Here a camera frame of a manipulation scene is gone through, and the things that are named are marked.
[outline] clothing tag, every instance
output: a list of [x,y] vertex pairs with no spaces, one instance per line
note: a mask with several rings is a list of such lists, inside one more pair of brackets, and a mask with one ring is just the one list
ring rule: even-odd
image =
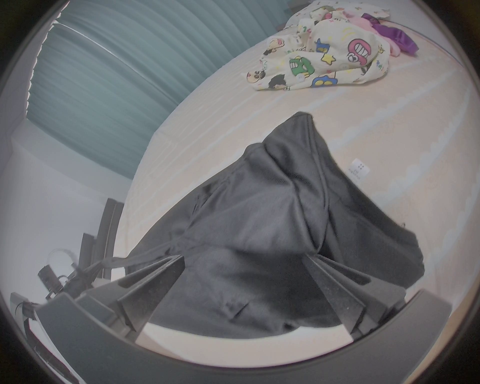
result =
[[350,176],[350,178],[356,182],[360,183],[362,179],[367,176],[367,174],[370,172],[370,168],[368,168],[365,164],[363,164],[360,160],[355,159],[352,161],[350,164],[350,167],[348,167],[348,172],[347,174]]

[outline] pink clothing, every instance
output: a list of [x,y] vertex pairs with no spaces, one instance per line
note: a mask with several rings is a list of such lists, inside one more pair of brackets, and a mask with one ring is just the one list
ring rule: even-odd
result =
[[[360,27],[364,29],[365,31],[369,31],[372,33],[375,33],[378,36],[382,36],[377,32],[375,28],[372,27],[372,23],[370,23],[367,19],[364,19],[363,17],[359,16],[354,16],[351,13],[348,13],[347,11],[344,11],[343,14],[348,18],[348,21],[350,21],[352,24],[356,25],[357,27]],[[391,56],[398,56],[400,54],[400,47],[397,45],[395,41],[392,39],[382,36],[388,44],[390,44],[390,55]]]

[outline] beige mattress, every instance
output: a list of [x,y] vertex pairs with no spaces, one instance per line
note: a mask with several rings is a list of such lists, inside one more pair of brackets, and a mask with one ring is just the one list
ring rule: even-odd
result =
[[[407,299],[425,288],[455,308],[480,267],[479,95],[455,59],[401,28],[420,50],[416,57],[391,57],[387,75],[375,82],[255,91],[241,73],[259,59],[264,42],[210,76],[152,137],[126,199],[114,255],[126,257],[190,190],[295,112],[306,111],[340,168],[346,171],[354,159],[369,167],[359,187],[393,220],[416,233],[425,275],[408,290]],[[113,271],[112,278],[123,274]],[[224,366],[299,361],[351,341],[343,326],[299,329],[262,342],[202,339],[151,324],[140,344],[142,339],[154,350],[152,344],[163,343],[162,348],[182,359]],[[205,354],[205,348],[218,353]]]

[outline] purple ribbon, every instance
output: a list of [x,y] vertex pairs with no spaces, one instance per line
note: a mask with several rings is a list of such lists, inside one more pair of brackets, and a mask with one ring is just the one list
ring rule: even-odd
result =
[[410,36],[408,36],[401,29],[382,25],[380,24],[378,19],[376,19],[372,15],[369,15],[368,13],[364,13],[362,17],[364,19],[367,19],[372,24],[372,27],[375,28],[379,34],[395,41],[401,51],[413,55],[419,50],[417,44],[415,44],[415,42],[410,38]]

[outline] black fabric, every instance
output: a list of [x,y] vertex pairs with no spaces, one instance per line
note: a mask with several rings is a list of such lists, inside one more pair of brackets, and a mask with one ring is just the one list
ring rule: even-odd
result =
[[338,325],[304,254],[405,288],[424,272],[415,235],[344,175],[302,112],[184,197],[123,264],[131,273],[175,254],[185,271],[150,322],[217,337]]

